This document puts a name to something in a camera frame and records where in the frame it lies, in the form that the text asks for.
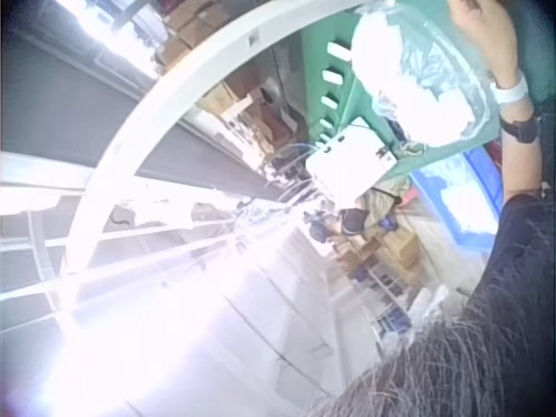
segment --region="black strap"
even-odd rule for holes
[[[399,206],[401,204],[401,202],[403,201],[403,200],[401,200],[401,197],[399,195],[394,195],[394,194],[388,193],[387,191],[384,191],[383,189],[378,189],[376,187],[371,187],[371,189],[373,191],[376,191],[377,193],[387,195],[388,197],[394,199],[394,206]]]

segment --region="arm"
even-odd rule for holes
[[[519,82],[517,38],[512,20],[495,0],[447,0],[452,19],[480,49],[488,68],[501,89],[511,89]],[[507,122],[524,122],[533,115],[533,104],[526,96],[515,103],[500,106]],[[537,138],[533,143],[519,143],[502,131],[502,181],[504,201],[514,195],[538,192],[541,183],[541,154]]]

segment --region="person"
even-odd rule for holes
[[[493,251],[459,317],[429,322],[311,416],[556,415],[554,205],[539,198],[539,126],[516,89],[515,28],[495,0],[447,2],[500,90],[505,205]]]
[[[397,177],[371,187],[338,215],[319,213],[311,221],[309,234],[324,243],[334,236],[363,235],[366,230],[386,219],[392,210],[402,204],[402,197],[411,188],[408,177]]]

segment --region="white metal frame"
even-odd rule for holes
[[[118,195],[168,130],[212,86],[251,57],[324,17],[362,0],[274,0],[218,30],[185,56],[141,100],[105,150],[79,204],[65,266],[83,272]]]

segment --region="plastic bag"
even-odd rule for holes
[[[407,5],[377,2],[358,12],[352,64],[374,112],[413,142],[474,138],[490,118],[487,93],[440,29]]]

